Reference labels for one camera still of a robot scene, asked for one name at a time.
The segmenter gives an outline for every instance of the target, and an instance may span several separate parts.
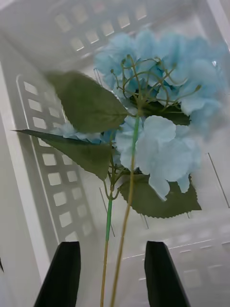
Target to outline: green leaf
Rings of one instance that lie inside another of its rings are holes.
[[[130,98],[130,102],[136,106],[136,102],[133,100],[134,98]],[[149,104],[145,105],[142,108],[144,116],[152,116],[152,115],[157,115],[157,116],[162,116],[165,117],[169,120],[171,120],[175,125],[185,125],[188,126],[190,124],[190,119],[187,115],[185,115],[180,107],[179,109],[176,108],[175,106],[170,106],[168,107],[165,111],[162,112],[164,109],[164,106],[161,105],[158,101],[155,102],[150,102]]]
[[[50,146],[66,154],[86,171],[95,174],[101,180],[106,179],[111,157],[109,145],[96,145],[33,130],[17,131],[42,139]]]
[[[181,193],[176,182],[170,182],[167,201],[162,201],[148,184],[149,176],[135,175],[132,207],[143,215],[169,218],[192,210],[201,210],[197,202],[196,190],[190,182],[187,193]],[[128,201],[129,181],[120,186],[123,198]]]
[[[117,129],[128,115],[112,92],[82,73],[55,72],[47,78],[53,84],[68,120],[80,132]]]
[[[177,110],[177,112],[165,112],[162,114],[162,116],[171,120],[175,125],[188,126],[190,124],[189,117],[179,110]]]

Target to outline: black plastic piece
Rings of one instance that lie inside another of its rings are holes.
[[[81,271],[79,242],[62,242],[34,307],[75,307]]]
[[[167,246],[148,241],[145,274],[150,307],[190,307]]]

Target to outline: white plastic basket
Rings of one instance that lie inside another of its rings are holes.
[[[5,189],[1,232],[6,235],[0,236],[0,257],[11,299],[15,306],[32,306],[58,243],[79,240],[82,269],[77,306],[98,306],[107,210],[103,185],[60,152],[12,130],[45,131],[65,122],[60,102],[43,78],[45,71],[78,69],[96,78],[92,54],[114,34],[133,33],[146,25],[157,35],[176,31],[230,46],[230,6],[227,0],[24,0],[3,2],[2,8],[0,111],[4,130],[0,136],[9,153],[8,160],[5,154],[0,163],[1,169],[9,165],[14,170],[8,176],[17,186]],[[229,56],[222,68],[230,80]],[[227,113],[228,94],[225,100]],[[117,306],[149,306],[143,266],[147,240],[163,240],[168,245],[192,307],[229,305],[229,131],[226,121],[202,145],[202,168],[194,174],[202,212],[162,220],[131,211]],[[15,217],[17,226],[9,218],[9,205],[23,209],[24,215]],[[125,207],[121,197],[114,201],[105,306]],[[24,244],[20,253],[20,246],[10,249],[7,245],[16,234]]]

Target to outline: green stem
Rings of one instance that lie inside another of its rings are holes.
[[[106,236],[105,236],[106,241],[109,241],[109,232],[111,227],[111,216],[112,216],[112,203],[113,203],[113,192],[111,191],[109,196],[108,212],[107,212]]]
[[[111,298],[110,307],[114,307],[114,304],[115,304],[116,288],[117,288],[118,276],[119,276],[120,265],[121,265],[123,244],[124,244],[125,233],[126,233],[126,228],[127,228],[128,215],[129,215],[130,206],[131,206],[132,199],[133,199],[134,165],[135,165],[134,162],[135,162],[136,142],[137,142],[137,139],[138,139],[138,127],[139,127],[139,114],[136,117],[136,122],[135,122],[135,127],[134,127],[134,134],[133,134],[133,141],[132,141],[132,160],[131,160],[130,187],[129,187],[128,204],[127,204],[127,207],[126,207],[126,213],[125,213],[123,226],[122,226],[122,235],[121,235],[121,241],[120,241],[119,251],[118,251],[118,256],[117,256],[116,271],[115,271],[115,277],[114,277],[114,284],[113,284],[113,291],[112,291],[112,298]]]
[[[109,233],[111,227],[111,216],[112,216],[112,203],[113,203],[113,191],[112,186],[109,195],[109,204],[107,212],[107,222],[106,222],[106,235],[105,235],[105,245],[104,245],[104,262],[103,262],[103,275],[102,275],[102,289],[101,289],[101,303],[100,307],[104,306],[104,288],[105,288],[105,277],[106,277],[106,266],[107,266],[107,256],[108,256],[108,245],[109,245]]]

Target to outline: wire stem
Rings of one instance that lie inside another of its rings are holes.
[[[104,245],[104,263],[103,263],[103,275],[102,275],[102,289],[101,289],[101,303],[100,303],[100,307],[104,306],[104,288],[105,288],[107,255],[108,255],[108,245],[109,245],[109,233],[110,233],[110,227],[111,227],[112,203],[113,203],[113,191],[111,189],[110,190],[110,195],[109,195],[109,204],[108,204],[107,222],[106,222],[106,236],[105,236],[105,245]]]
[[[136,142],[137,142],[137,139],[138,139],[138,127],[139,127],[139,114],[136,117],[134,134],[133,134],[132,159],[131,159],[131,173],[130,173],[130,186],[129,186],[128,204],[127,204],[126,213],[125,213],[125,217],[124,217],[124,221],[123,221],[123,226],[122,226],[122,235],[121,235],[119,251],[118,251],[118,256],[117,256],[116,271],[115,271],[115,277],[114,277],[114,284],[113,284],[113,291],[112,291],[112,298],[111,298],[110,307],[114,307],[114,304],[115,304],[116,288],[117,288],[118,276],[119,276],[120,265],[121,265],[121,257],[122,257],[125,233],[126,233],[126,228],[127,228],[128,214],[129,214],[130,206],[131,206],[132,199],[133,199],[134,160],[135,160]]]

